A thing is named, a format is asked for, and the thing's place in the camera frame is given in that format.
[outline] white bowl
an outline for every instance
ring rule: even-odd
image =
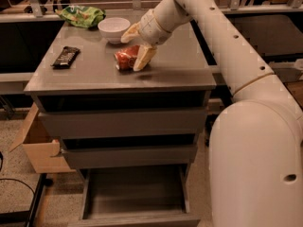
[[[109,43],[121,43],[121,37],[130,27],[131,22],[124,18],[105,18],[98,23],[98,30]]]

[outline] concrete floor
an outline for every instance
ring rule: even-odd
[[[23,148],[9,152],[26,115],[27,109],[17,109],[13,118],[7,120],[5,113],[0,112],[0,150],[4,156],[0,179],[16,179],[35,190],[40,175],[35,173]],[[47,178],[52,179],[53,184],[45,187],[35,226],[65,227],[79,218],[83,183],[77,173],[47,174]],[[187,191],[190,212],[201,217],[199,227],[211,227],[208,148],[204,146],[203,136],[200,137],[196,161],[189,171]],[[29,209],[32,196],[22,183],[0,180],[0,213]],[[21,227],[24,223],[1,224],[0,219],[0,226]]]

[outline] red object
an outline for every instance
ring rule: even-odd
[[[121,71],[131,70],[134,67],[140,45],[121,49],[115,53],[116,68]]]

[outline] green bag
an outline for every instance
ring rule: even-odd
[[[92,27],[105,19],[105,10],[86,6],[68,6],[56,13],[73,26]]]

